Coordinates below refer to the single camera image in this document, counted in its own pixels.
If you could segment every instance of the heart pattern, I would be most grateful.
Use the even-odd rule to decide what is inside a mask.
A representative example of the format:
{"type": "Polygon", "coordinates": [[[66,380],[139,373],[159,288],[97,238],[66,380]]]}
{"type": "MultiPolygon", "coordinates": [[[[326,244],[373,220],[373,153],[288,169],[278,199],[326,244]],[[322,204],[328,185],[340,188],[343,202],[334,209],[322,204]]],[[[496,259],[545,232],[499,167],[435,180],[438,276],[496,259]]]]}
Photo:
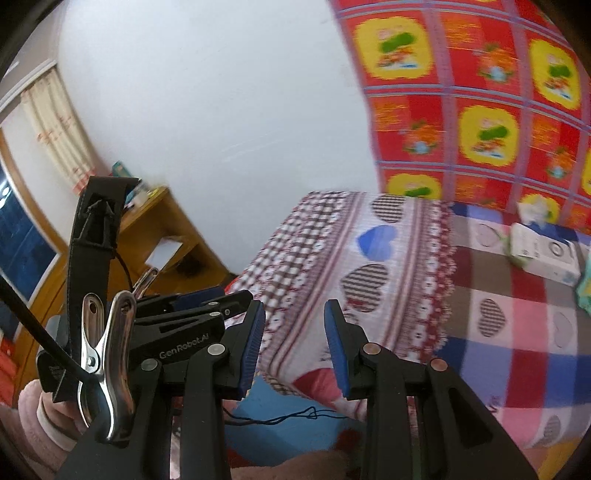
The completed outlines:
{"type": "Polygon", "coordinates": [[[547,447],[556,442],[560,436],[560,419],[552,415],[544,427],[543,437],[534,445],[534,447],[547,447]]]}
{"type": "Polygon", "coordinates": [[[388,281],[388,269],[381,264],[356,268],[340,281],[347,304],[358,312],[372,312],[382,300],[380,287],[388,281]]]}
{"type": "Polygon", "coordinates": [[[493,227],[479,223],[476,225],[476,241],[483,247],[491,248],[501,241],[501,237],[493,227]]]}
{"type": "Polygon", "coordinates": [[[343,312],[343,317],[347,320],[347,323],[352,323],[353,325],[359,325],[359,319],[357,315],[351,312],[343,312]]]}
{"type": "Polygon", "coordinates": [[[554,322],[554,343],[558,348],[565,348],[569,345],[574,336],[574,327],[564,313],[556,312],[554,322]]]}
{"type": "Polygon", "coordinates": [[[490,338],[497,335],[505,326],[507,320],[499,304],[493,299],[484,299],[480,303],[480,318],[478,331],[490,338]]]}
{"type": "Polygon", "coordinates": [[[374,215],[386,223],[397,223],[404,214],[405,197],[380,195],[371,203],[374,215]]]}
{"type": "Polygon", "coordinates": [[[385,262],[392,256],[390,242],[396,238],[392,225],[378,225],[357,237],[361,253],[373,262],[385,262]]]}

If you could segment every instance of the white wall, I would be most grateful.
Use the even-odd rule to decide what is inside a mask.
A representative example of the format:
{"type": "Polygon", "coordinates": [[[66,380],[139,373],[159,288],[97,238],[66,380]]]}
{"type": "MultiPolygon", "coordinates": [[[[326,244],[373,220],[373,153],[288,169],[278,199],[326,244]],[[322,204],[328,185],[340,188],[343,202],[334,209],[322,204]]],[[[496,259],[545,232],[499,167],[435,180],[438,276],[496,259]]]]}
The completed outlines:
{"type": "Polygon", "coordinates": [[[21,105],[8,114],[1,127],[27,189],[57,233],[70,243],[78,196],[37,142],[35,131],[21,105]]]}
{"type": "Polygon", "coordinates": [[[72,0],[58,67],[99,156],[170,185],[234,272],[307,192],[378,190],[328,1],[72,0]]]}

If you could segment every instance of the wooden cabinet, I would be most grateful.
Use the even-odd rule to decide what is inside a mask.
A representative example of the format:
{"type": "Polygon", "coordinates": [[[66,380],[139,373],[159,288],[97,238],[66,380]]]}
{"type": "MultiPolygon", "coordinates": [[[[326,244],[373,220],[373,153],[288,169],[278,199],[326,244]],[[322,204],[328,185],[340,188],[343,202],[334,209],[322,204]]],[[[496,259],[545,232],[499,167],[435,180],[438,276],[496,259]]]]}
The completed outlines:
{"type": "MultiPolygon", "coordinates": [[[[167,187],[160,187],[141,207],[123,215],[117,250],[132,281],[148,268],[145,261],[161,238],[182,243],[168,266],[159,273],[150,293],[184,293],[227,283],[231,275],[207,246],[197,229],[179,208],[167,187]]],[[[125,273],[117,260],[111,262],[109,298],[128,289],[125,273]]]]}

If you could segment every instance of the tissue box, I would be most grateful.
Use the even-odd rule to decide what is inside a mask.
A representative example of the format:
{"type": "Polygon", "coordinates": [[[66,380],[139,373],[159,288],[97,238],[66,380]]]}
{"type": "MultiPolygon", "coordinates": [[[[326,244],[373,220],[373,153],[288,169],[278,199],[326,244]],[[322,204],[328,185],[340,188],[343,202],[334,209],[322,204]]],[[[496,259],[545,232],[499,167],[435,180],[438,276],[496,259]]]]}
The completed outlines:
{"type": "Polygon", "coordinates": [[[511,257],[526,272],[574,287],[581,276],[574,245],[511,225],[511,257]]]}

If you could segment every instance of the checkered bedsheet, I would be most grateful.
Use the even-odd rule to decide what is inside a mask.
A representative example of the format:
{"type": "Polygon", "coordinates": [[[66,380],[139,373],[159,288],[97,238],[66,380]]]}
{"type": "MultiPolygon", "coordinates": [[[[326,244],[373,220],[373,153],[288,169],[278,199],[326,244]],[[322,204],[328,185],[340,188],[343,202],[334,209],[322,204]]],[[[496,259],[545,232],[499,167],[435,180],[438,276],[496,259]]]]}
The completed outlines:
{"type": "MultiPolygon", "coordinates": [[[[517,216],[461,203],[453,211],[452,314],[436,354],[460,372],[540,477],[551,478],[591,422],[591,318],[571,287],[525,273],[503,255],[501,237],[517,216]],[[550,462],[553,454],[560,460],[550,462]]],[[[575,243],[584,268],[590,238],[551,228],[575,243]]]]}
{"type": "MultiPolygon", "coordinates": [[[[336,298],[370,341],[444,358],[552,478],[591,422],[591,318],[572,288],[509,263],[502,238],[515,221],[460,203],[310,193],[232,287],[265,304],[266,378],[364,418],[331,369],[322,311],[336,298]]],[[[584,265],[591,238],[555,228],[584,265]]]]}

